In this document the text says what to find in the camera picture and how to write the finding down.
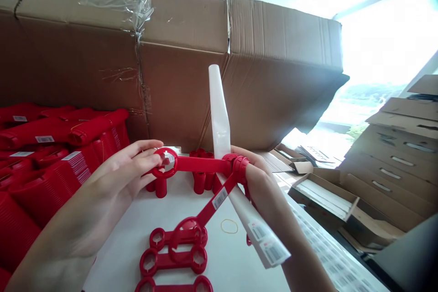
left hand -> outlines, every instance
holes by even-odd
[[[155,180],[142,177],[162,158],[157,140],[137,141],[106,160],[42,231],[50,253],[63,259],[94,257],[138,192]]]

rubber band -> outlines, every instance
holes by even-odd
[[[236,231],[235,232],[227,232],[226,230],[224,230],[224,228],[222,227],[222,224],[224,223],[224,221],[231,221],[232,223],[234,223],[236,225]],[[237,234],[237,232],[239,231],[239,225],[234,220],[231,220],[231,219],[222,220],[222,222],[220,223],[220,228],[226,234]]]

brown cardboard box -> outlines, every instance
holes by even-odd
[[[398,151],[412,154],[426,161],[438,161],[438,140],[435,139],[406,133],[377,124],[369,125],[359,138],[360,141],[367,140],[388,147],[394,147]]]
[[[352,153],[360,152],[438,186],[438,172],[436,164],[433,162],[403,153],[395,147],[386,146],[383,143],[374,143],[370,140],[366,140],[363,136],[360,136],[358,140],[356,140],[345,155],[345,158],[348,158]]]
[[[331,210],[329,210],[327,207],[323,207],[315,200],[310,198],[308,195],[305,195],[296,189],[299,184],[303,183],[307,179],[352,204],[349,212],[343,219],[332,213]],[[328,181],[314,175],[313,173],[308,173],[301,179],[298,179],[289,190],[288,195],[291,196],[295,200],[295,202],[299,204],[304,204],[306,206],[306,212],[308,212],[321,226],[330,231],[337,230],[339,227],[342,227],[345,222],[347,222],[348,218],[350,217],[351,213],[353,212],[359,201],[359,198],[357,196],[329,183]]]
[[[398,229],[404,232],[423,222],[425,219],[397,201],[387,197],[352,174],[347,174],[342,181],[343,186],[354,195],[358,195],[372,207],[387,216]]]
[[[438,96],[438,75],[423,75],[412,87],[410,87],[408,92]]]
[[[386,221],[373,219],[359,207],[353,210],[344,229],[363,246],[378,250],[404,235],[397,227]]]
[[[389,98],[380,111],[438,121],[438,102],[431,100]]]
[[[14,72],[0,106],[127,108],[131,140],[211,150],[211,64],[221,68],[231,143],[246,149],[312,129],[348,80],[340,23],[261,1],[0,1],[0,63]]]
[[[365,153],[349,153],[347,160],[364,167],[381,178],[419,196],[432,204],[438,203],[438,187]]]
[[[355,177],[366,182],[371,187],[394,199],[423,218],[429,218],[438,212],[438,207],[436,205],[423,200],[417,195],[408,192],[396,184],[389,182],[379,175],[367,170],[366,167],[363,167],[360,163],[353,162],[348,159],[342,162],[339,168],[344,175],[351,173]]]

white plastic tube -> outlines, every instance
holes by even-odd
[[[228,113],[218,65],[209,66],[209,81],[214,157],[221,159],[225,154],[231,153],[231,143]],[[223,174],[217,175],[220,182],[224,184],[226,177]],[[233,188],[228,197],[266,269],[282,264],[291,256],[238,186]]]

barcode label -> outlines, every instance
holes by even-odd
[[[270,240],[261,244],[261,249],[266,255],[271,266],[276,266],[282,264],[290,254],[286,252],[281,244],[277,243],[275,240]]]
[[[33,153],[35,153],[35,152],[17,152],[17,153],[9,155],[9,157],[26,157],[26,156],[31,155]]]
[[[40,142],[54,142],[55,141],[52,136],[35,136],[35,139],[39,143]]]
[[[268,232],[265,231],[263,224],[259,221],[250,223],[249,227],[252,231],[252,234],[254,234],[254,237],[257,240],[257,242],[261,241],[268,235]]]
[[[220,207],[220,205],[227,198],[227,196],[228,196],[227,190],[224,187],[222,187],[219,194],[213,199],[213,206],[215,210],[217,210]]]
[[[68,160],[71,160],[72,158],[74,158],[76,155],[78,155],[78,154],[80,154],[80,153],[81,153],[80,151],[73,152],[73,153],[67,155],[67,156],[66,156],[65,158],[63,158],[61,161],[68,161]]]
[[[25,116],[13,115],[12,117],[14,118],[14,121],[17,121],[17,122],[27,122],[27,118]]]

